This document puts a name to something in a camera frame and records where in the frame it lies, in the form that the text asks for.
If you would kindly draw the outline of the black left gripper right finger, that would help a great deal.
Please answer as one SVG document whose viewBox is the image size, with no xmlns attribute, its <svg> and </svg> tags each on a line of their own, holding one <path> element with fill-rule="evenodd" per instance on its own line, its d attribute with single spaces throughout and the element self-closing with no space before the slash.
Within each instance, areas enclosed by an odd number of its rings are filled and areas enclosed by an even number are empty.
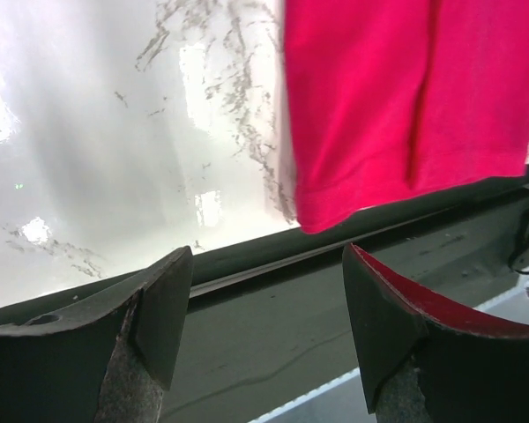
<svg viewBox="0 0 529 423">
<path fill-rule="evenodd" d="M 529 422 L 529 325 L 343 253 L 346 304 L 367 410 L 380 422 Z"/>
</svg>

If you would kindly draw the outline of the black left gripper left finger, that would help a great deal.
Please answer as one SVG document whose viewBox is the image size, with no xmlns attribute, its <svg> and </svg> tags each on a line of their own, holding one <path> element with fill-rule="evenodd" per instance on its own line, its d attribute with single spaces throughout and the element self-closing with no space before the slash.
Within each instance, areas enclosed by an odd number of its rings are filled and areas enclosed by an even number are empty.
<svg viewBox="0 0 529 423">
<path fill-rule="evenodd" d="M 155 422 L 170 388 L 193 255 L 0 308 L 0 422 Z"/>
</svg>

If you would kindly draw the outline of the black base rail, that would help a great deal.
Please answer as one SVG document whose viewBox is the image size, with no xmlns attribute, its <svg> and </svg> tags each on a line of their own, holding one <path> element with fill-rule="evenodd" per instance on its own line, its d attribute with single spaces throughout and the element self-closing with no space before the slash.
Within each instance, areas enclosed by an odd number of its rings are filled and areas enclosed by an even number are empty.
<svg viewBox="0 0 529 423">
<path fill-rule="evenodd" d="M 262 212 L 227 212 L 214 173 L 200 170 L 200 184 L 176 167 L 94 177 L 60 216 L 0 179 L 0 308 L 191 249 L 183 333 L 155 422 L 247 422 L 355 367 L 341 270 L 350 242 L 472 303 L 516 281 L 507 260 L 529 212 L 529 166 L 362 211 L 320 235 L 267 234 Z"/>
</svg>

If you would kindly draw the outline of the red t shirt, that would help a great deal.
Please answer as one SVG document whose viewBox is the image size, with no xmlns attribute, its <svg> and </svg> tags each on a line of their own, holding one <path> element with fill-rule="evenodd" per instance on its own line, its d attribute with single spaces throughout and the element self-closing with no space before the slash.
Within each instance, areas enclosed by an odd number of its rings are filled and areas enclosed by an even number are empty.
<svg viewBox="0 0 529 423">
<path fill-rule="evenodd" d="M 529 1 L 288 1 L 284 58 L 307 234 L 525 173 Z"/>
</svg>

